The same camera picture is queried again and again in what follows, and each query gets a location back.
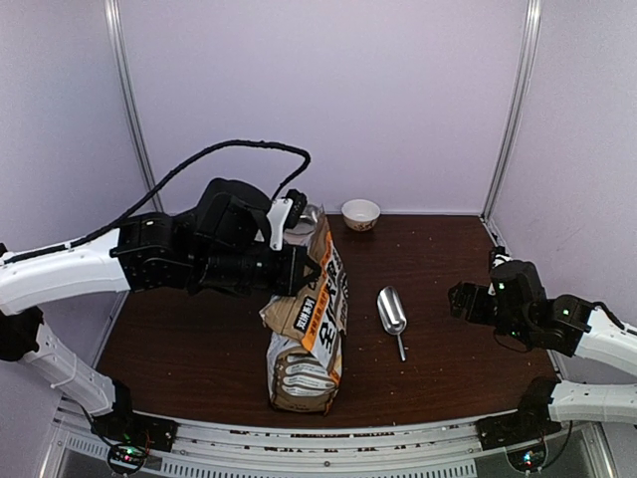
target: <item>white bowl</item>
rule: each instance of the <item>white bowl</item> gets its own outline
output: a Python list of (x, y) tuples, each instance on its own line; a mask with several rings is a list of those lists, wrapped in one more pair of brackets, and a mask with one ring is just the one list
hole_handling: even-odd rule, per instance
[(354, 231), (368, 231), (378, 222), (380, 208), (376, 203), (367, 199), (352, 199), (341, 208), (345, 224)]

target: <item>metal scoop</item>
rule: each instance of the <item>metal scoop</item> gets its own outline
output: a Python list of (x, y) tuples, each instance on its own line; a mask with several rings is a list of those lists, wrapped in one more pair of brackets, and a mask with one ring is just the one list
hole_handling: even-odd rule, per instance
[(385, 287), (378, 294), (378, 313), (380, 314), (380, 322), (382, 327), (388, 334), (396, 336), (398, 339), (398, 349), (400, 350), (400, 360), (406, 361), (407, 354), (402, 344), (400, 335), (407, 327), (407, 318), (405, 311), (402, 310), (402, 304), (398, 298), (398, 293), (393, 287)]

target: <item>metal frame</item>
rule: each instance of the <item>metal frame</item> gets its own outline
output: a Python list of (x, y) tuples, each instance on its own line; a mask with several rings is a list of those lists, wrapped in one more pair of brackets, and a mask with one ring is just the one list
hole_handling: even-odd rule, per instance
[[(119, 85), (123, 95), (123, 102), (126, 110), (126, 119), (130, 130), (130, 137), (135, 149), (139, 169), (143, 178), (146, 190), (152, 189), (155, 184), (155, 177), (152, 172), (152, 166), (148, 159), (148, 151), (141, 132), (141, 121), (135, 102), (135, 96), (132, 90), (132, 81), (130, 79), (130, 70), (128, 69), (128, 59), (126, 57), (126, 47), (124, 44), (123, 31), (121, 29), (121, 19), (119, 17), (118, 0), (105, 0), (106, 23), (108, 26), (108, 34), (112, 43), (112, 51), (117, 64), (119, 73)], [(151, 198), (151, 202), (155, 210), (163, 212), (163, 204), (161, 198), (155, 194)]]
[(487, 201), (483, 209), (481, 217), (487, 223), (491, 220), (491, 216), (496, 206), (496, 200), (502, 187), (507, 165), (513, 153), (516, 134), (520, 127), (522, 117), (522, 106), (529, 88), (533, 62), (535, 60), (535, 52), (537, 50), (537, 38), (539, 36), (539, 21), (541, 13), (541, 0), (529, 0), (527, 7), (527, 22), (523, 34), (522, 49), (520, 51), (520, 60), (518, 62), (518, 74), (516, 76), (516, 84), (514, 86), (514, 94), (507, 118), (507, 126), (505, 135), (500, 147), (498, 163), (494, 177), (489, 188)]
[[(245, 478), (475, 478), (476, 459), (505, 452), (482, 451), (475, 420), (343, 429), (261, 428), (175, 419), (171, 453), (153, 452), (143, 468), (167, 477)], [(59, 476), (71, 450), (103, 460), (106, 447), (91, 434), (73, 402), (64, 399), (48, 436), (40, 477)], [(597, 477), (616, 471), (601, 426), (579, 423)], [(562, 429), (554, 436), (564, 435)], [(535, 444), (521, 443), (519, 447)]]

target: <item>brown wooden table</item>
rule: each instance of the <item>brown wooden table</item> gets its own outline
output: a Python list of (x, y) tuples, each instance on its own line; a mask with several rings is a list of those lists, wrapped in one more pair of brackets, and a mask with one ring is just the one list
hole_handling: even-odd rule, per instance
[[(156, 290), (128, 298), (99, 370), (123, 380), (135, 408), (221, 423), (359, 427), (438, 421), (515, 408), (531, 380), (553, 376), (546, 352), (516, 354), (492, 330), (449, 316), (447, 290), (486, 284), (491, 242), (476, 217), (383, 216), (368, 233), (330, 218), (349, 277), (341, 389), (328, 416), (269, 406), (259, 310), (268, 297)], [(394, 286), (409, 325), (407, 362), (382, 329), (376, 296)]]

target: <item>orange stripe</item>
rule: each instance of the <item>orange stripe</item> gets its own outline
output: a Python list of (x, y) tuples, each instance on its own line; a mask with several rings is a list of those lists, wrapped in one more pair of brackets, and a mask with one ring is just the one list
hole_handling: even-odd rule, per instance
[(304, 349), (308, 352), (311, 352), (312, 349), (315, 347), (315, 342), (317, 341), (317, 336), (319, 335), (320, 320), (325, 313), (325, 308), (327, 307), (328, 300), (329, 292), (327, 291), (327, 282), (325, 282), (320, 287), (320, 292), (318, 293), (318, 302), (315, 306), (315, 311), (312, 314), (310, 326), (308, 327), (308, 331), (301, 341)]
[[(327, 231), (325, 236), (325, 253), (322, 255), (320, 259), (320, 266), (322, 268), (321, 275), (325, 277), (327, 275), (327, 271), (325, 270), (325, 266), (331, 257), (331, 231)], [(329, 300), (329, 292), (327, 291), (327, 282), (324, 282), (322, 286), (320, 286), (320, 291), (318, 292), (318, 300), (317, 305), (315, 306), (315, 311), (312, 314), (312, 320), (310, 321), (310, 326), (308, 327), (308, 331), (306, 332), (301, 344), (304, 349), (308, 352), (311, 352), (315, 347), (315, 342), (317, 341), (317, 335), (319, 334), (319, 326), (320, 320), (322, 319), (323, 314), (325, 313), (325, 308), (327, 307), (327, 301)]]

